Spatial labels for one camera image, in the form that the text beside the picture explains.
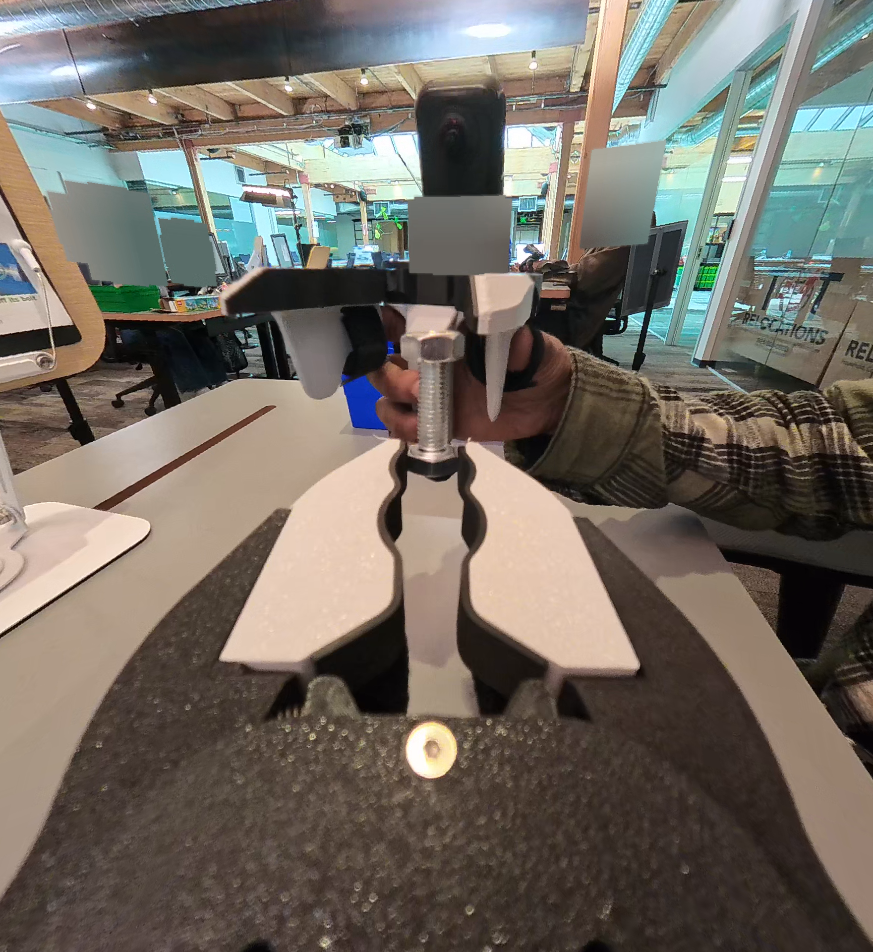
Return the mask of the blue plastic bin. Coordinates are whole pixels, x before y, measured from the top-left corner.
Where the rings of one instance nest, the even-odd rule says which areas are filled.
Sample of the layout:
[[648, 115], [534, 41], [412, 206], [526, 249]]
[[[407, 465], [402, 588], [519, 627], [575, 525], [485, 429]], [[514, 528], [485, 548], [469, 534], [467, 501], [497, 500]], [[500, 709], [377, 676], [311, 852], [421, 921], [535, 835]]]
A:
[[368, 377], [363, 376], [342, 381], [350, 425], [355, 430], [385, 432], [386, 426], [379, 419], [376, 405], [381, 394]]

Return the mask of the instruction sheet on white stand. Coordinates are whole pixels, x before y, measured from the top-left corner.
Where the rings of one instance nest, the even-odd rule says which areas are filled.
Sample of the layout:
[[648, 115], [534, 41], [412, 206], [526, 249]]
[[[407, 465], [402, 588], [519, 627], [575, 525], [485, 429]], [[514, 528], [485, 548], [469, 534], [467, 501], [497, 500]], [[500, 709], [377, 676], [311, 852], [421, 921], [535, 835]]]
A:
[[[102, 350], [105, 326], [1, 111], [0, 191], [80, 336], [64, 347], [0, 356], [1, 393], [86, 370]], [[145, 519], [90, 507], [21, 503], [0, 432], [0, 638], [133, 549], [150, 529]]]

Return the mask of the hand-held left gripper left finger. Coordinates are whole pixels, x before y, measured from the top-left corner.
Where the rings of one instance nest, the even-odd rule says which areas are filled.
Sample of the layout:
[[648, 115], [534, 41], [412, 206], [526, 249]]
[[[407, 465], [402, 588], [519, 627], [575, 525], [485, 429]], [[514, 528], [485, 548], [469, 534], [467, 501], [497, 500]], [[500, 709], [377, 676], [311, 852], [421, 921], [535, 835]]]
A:
[[406, 649], [406, 447], [384, 439], [291, 508], [221, 650], [223, 663], [312, 679], [377, 679]]

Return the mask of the green plastic bin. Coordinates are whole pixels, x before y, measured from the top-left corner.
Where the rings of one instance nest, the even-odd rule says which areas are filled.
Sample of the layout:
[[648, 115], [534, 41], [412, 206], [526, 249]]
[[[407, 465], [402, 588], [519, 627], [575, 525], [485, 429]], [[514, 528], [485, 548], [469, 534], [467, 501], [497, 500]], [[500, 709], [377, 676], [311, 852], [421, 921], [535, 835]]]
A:
[[143, 313], [160, 308], [160, 288], [155, 285], [89, 285], [104, 313]]

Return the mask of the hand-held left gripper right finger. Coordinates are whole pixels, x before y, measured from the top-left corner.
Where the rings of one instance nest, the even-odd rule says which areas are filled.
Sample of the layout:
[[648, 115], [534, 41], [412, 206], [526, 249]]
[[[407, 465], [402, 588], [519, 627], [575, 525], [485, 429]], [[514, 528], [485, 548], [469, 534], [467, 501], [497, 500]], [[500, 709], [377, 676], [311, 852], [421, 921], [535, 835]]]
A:
[[633, 644], [570, 511], [484, 446], [458, 451], [457, 647], [476, 679], [624, 678]]

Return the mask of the person's right forearm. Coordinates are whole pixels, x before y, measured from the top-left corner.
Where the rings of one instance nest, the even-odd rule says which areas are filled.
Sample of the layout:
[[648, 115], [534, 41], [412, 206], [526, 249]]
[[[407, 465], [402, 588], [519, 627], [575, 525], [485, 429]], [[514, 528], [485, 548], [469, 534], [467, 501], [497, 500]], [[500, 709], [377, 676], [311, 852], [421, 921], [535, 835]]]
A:
[[581, 351], [550, 435], [510, 463], [580, 502], [681, 506], [827, 541], [873, 530], [873, 377], [825, 390], [687, 397]]

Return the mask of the person's right hand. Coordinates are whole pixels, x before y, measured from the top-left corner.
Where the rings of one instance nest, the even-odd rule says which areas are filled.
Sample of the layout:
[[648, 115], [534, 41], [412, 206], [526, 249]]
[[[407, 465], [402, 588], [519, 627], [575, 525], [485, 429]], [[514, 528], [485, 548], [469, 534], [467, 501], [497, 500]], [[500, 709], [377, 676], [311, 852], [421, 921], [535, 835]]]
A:
[[[507, 443], [556, 431], [569, 399], [573, 365], [562, 343], [548, 334], [540, 338], [545, 348], [531, 386], [505, 393], [495, 420], [488, 415], [484, 385], [464, 361], [453, 364], [455, 439]], [[418, 372], [400, 356], [393, 356], [369, 378], [380, 394], [375, 406], [380, 421], [395, 438], [415, 443], [422, 408]]]

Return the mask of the wooden top office desk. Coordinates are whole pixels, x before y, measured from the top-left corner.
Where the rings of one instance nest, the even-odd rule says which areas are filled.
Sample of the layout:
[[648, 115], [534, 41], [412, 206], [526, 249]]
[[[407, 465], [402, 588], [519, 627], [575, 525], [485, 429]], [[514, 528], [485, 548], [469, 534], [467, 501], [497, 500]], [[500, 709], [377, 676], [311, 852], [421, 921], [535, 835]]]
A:
[[240, 312], [237, 315], [229, 315], [219, 309], [191, 312], [153, 309], [139, 312], [101, 311], [100, 314], [107, 324], [133, 329], [154, 330], [158, 326], [202, 324], [211, 337], [254, 327], [264, 363], [265, 377], [283, 381], [291, 381], [295, 378], [284, 339], [276, 325], [276, 318], [270, 313]]

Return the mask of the steel hex nut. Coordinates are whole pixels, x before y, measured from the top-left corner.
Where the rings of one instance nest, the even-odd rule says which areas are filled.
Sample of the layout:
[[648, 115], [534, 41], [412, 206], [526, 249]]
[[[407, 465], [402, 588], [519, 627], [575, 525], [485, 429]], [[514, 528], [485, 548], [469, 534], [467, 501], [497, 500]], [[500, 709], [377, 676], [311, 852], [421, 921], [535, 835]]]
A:
[[454, 363], [461, 360], [464, 353], [465, 337], [455, 330], [404, 334], [400, 339], [400, 354], [408, 366]]

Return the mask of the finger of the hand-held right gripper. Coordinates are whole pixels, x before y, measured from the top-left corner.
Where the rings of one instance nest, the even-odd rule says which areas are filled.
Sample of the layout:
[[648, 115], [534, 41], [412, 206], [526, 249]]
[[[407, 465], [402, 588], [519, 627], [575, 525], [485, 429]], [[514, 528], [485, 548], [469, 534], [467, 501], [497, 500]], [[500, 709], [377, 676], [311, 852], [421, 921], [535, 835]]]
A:
[[384, 269], [255, 268], [219, 294], [224, 314], [270, 316], [305, 393], [331, 397], [388, 359]]
[[525, 273], [484, 273], [472, 277], [471, 372], [482, 372], [487, 414], [501, 411], [510, 350], [516, 333], [528, 322], [537, 291]]

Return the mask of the steel hex bolt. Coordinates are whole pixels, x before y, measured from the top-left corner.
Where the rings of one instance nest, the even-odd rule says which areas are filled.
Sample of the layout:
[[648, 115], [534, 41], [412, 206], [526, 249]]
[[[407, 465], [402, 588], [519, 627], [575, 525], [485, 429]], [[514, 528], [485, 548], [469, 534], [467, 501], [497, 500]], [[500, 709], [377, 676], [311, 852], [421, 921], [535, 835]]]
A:
[[455, 459], [453, 444], [454, 360], [419, 363], [417, 437], [410, 458], [435, 468]]

